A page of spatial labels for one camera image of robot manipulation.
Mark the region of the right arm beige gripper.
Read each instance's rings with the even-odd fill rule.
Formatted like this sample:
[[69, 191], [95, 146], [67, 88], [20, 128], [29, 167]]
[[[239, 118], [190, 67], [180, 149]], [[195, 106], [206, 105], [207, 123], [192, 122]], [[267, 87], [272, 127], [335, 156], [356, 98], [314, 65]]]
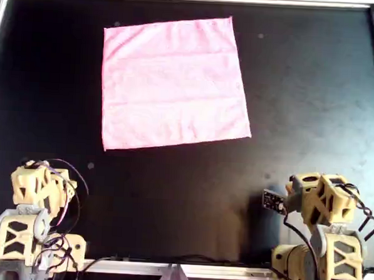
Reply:
[[318, 172], [293, 175], [291, 210], [299, 212], [309, 228], [315, 228], [321, 215], [321, 202], [318, 192], [321, 189], [323, 174]]

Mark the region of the left arm beige gripper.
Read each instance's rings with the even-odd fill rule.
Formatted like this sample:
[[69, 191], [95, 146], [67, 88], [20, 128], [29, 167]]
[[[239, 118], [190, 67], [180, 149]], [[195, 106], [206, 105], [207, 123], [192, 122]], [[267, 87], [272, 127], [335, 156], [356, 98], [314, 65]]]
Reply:
[[68, 210], [69, 204], [72, 198], [75, 196], [75, 189], [78, 183], [75, 180], [71, 180], [69, 171], [67, 169], [56, 169], [59, 175], [55, 173], [51, 174], [51, 177], [56, 182], [56, 187], [60, 192], [59, 204], [61, 207], [60, 219], [64, 219]]

